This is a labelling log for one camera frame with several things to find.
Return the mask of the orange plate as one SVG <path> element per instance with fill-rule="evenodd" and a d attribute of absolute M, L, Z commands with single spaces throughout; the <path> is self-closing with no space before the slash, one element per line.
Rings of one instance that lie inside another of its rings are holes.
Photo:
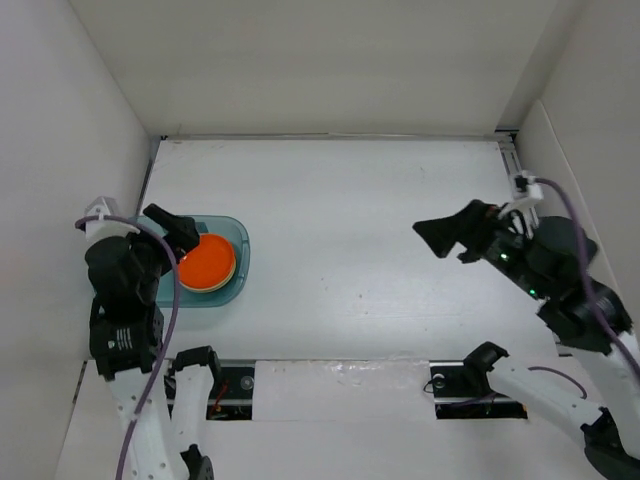
<path fill-rule="evenodd" d="M 236 254 L 225 237 L 206 233 L 199 245 L 180 261 L 181 285 L 195 293 L 208 293 L 225 286 L 236 271 Z"/>

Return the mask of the beige plate with black patch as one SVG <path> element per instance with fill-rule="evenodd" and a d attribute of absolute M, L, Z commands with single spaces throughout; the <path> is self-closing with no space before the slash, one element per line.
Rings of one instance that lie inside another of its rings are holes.
<path fill-rule="evenodd" d="M 229 277 L 228 279 L 225 279 L 224 281 L 216 285 L 212 285 L 206 288 L 195 288 L 195 287 L 188 287 L 188 286 L 185 286 L 184 288 L 195 294 L 209 294 L 209 293 L 214 293 L 214 292 L 223 290 L 227 286 L 231 285 L 232 279 L 233 279 L 232 277 Z"/>

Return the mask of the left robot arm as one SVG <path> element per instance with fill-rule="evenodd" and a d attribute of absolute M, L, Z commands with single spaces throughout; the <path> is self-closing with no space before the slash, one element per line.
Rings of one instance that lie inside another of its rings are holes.
<path fill-rule="evenodd" d="M 219 360 L 203 346 L 179 353 L 176 366 L 168 369 L 165 357 L 180 287 L 173 287 L 169 318 L 156 302 L 161 278 L 179 277 L 178 264 L 199 245 L 200 235 L 191 217 L 155 204 L 143 213 L 164 232 L 114 214 L 106 198 L 96 200 L 75 223 L 90 244 L 85 253 L 94 290 L 89 350 L 124 429 L 115 476 L 211 479 L 214 469 L 199 448 L 199 429 L 209 396 L 222 387 Z M 176 382 L 172 403 L 165 391 L 168 372 Z"/>

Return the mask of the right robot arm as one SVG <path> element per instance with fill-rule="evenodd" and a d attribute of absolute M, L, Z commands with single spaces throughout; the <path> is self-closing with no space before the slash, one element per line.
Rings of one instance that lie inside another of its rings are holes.
<path fill-rule="evenodd" d="M 520 363 L 488 341 L 460 360 L 432 364 L 426 390 L 437 414 L 534 412 L 602 477 L 637 478 L 639 348 L 620 297 L 588 274 L 597 247 L 583 229 L 558 216 L 529 227 L 511 206 L 479 200 L 413 228 L 437 257 L 460 246 L 462 263 L 487 262 L 535 300 L 539 319 L 589 377 L 583 384 L 554 367 Z"/>

